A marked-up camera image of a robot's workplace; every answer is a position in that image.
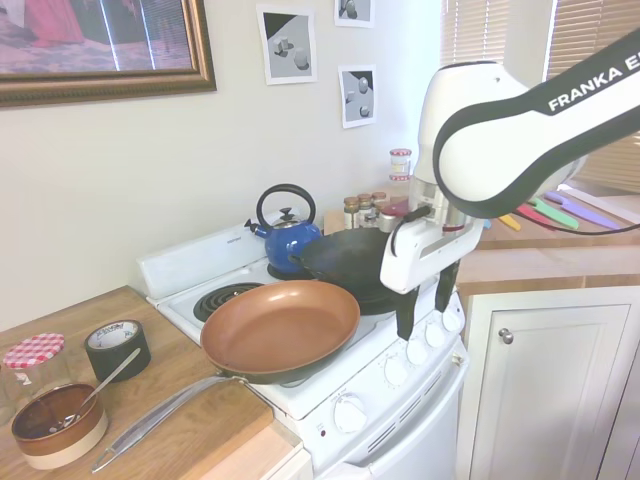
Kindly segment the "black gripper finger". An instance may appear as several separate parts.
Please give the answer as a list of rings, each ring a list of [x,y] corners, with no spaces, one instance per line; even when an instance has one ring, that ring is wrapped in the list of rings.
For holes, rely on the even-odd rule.
[[[409,341],[414,327],[414,311],[419,296],[419,287],[406,294],[395,295],[396,325],[399,338]]]
[[[434,303],[435,309],[440,313],[444,313],[449,305],[458,271],[459,262],[456,261],[440,272]]]

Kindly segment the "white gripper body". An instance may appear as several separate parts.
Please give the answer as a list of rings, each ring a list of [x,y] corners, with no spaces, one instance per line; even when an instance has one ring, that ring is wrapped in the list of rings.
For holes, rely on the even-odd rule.
[[[396,293],[408,293],[471,253],[483,230],[481,219],[471,219],[461,230],[448,233],[425,218],[403,225],[387,240],[381,283]]]

